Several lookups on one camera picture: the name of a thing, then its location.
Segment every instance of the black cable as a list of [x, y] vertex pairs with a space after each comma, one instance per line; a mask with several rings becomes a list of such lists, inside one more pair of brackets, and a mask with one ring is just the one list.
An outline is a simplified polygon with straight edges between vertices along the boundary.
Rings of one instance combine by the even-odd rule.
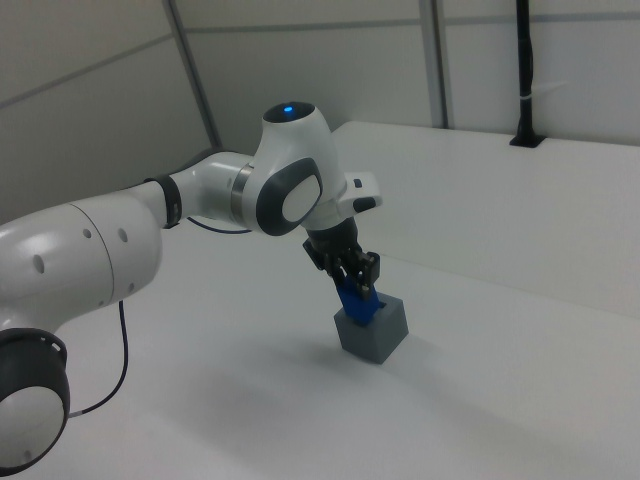
[[191, 217], [187, 217], [187, 220], [189, 220], [194, 225], [199, 226], [200, 228], [204, 228], [205, 230], [209, 230], [210, 232], [224, 233], [226, 235], [240, 235], [242, 233], [250, 233], [251, 232], [251, 230], [220, 230], [219, 228], [213, 228], [213, 227], [210, 227], [209, 225], [205, 225], [204, 223], [200, 223], [199, 221], [194, 220]]
[[122, 303], [122, 300], [120, 300], [120, 303], [118, 303], [118, 307], [120, 309], [120, 327], [122, 329], [122, 345], [124, 349], [124, 361], [122, 363], [122, 373], [120, 374], [120, 380], [118, 380], [118, 384], [109, 395], [89, 408], [78, 410], [77, 412], [69, 414], [69, 418], [79, 417], [80, 415], [84, 415], [85, 413], [94, 411], [96, 408], [100, 408], [102, 405], [111, 400], [116, 393], [118, 393], [118, 390], [120, 390], [120, 387], [124, 383], [124, 378], [127, 376], [127, 368], [129, 366], [129, 340], [127, 339], [127, 325], [124, 320], [124, 304]]
[[[194, 220], [191, 217], [187, 217], [187, 220], [189, 220], [191, 223], [204, 228], [205, 230], [209, 230], [212, 232], [216, 232], [216, 233], [224, 233], [227, 235], [239, 235], [242, 233], [249, 233], [251, 232], [251, 230], [220, 230], [218, 228], [213, 228], [210, 227], [208, 225], [205, 225], [203, 223], [198, 222], [197, 220]], [[118, 307], [120, 310], [120, 327], [122, 329], [122, 346], [124, 349], [124, 360], [122, 363], [122, 373], [120, 374], [120, 380], [118, 380], [118, 383], [116, 384], [115, 388], [111, 391], [111, 393], [109, 395], [107, 395], [106, 397], [104, 397], [102, 400], [100, 400], [98, 403], [96, 403], [95, 405], [92, 405], [91, 407], [82, 409], [82, 410], [78, 410], [76, 412], [70, 413], [69, 414], [69, 418], [74, 418], [74, 417], [79, 417], [81, 415], [85, 415], [89, 412], [93, 412], [94, 410], [96, 410], [97, 408], [100, 408], [102, 405], [104, 405], [105, 403], [107, 403], [109, 400], [111, 400], [114, 395], [116, 393], [118, 393], [118, 390], [120, 390], [120, 387], [122, 386], [122, 384], [124, 383], [124, 379], [127, 376], [127, 368], [129, 367], [129, 340], [127, 339], [127, 324], [125, 322], [125, 317], [124, 317], [124, 304], [122, 303], [122, 300], [120, 300], [120, 302], [118, 303]]]

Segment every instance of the blue object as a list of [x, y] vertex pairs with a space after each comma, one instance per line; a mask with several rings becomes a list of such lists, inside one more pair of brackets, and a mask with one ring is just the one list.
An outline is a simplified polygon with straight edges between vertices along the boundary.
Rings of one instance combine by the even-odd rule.
[[371, 286], [371, 296], [368, 300], [360, 298], [355, 282], [349, 277], [346, 277], [343, 284], [336, 287], [336, 290], [338, 290], [338, 296], [342, 302], [344, 313], [346, 313], [348, 317], [352, 318], [355, 323], [361, 326], [366, 326], [371, 323], [373, 316], [380, 308], [378, 293], [373, 285]]

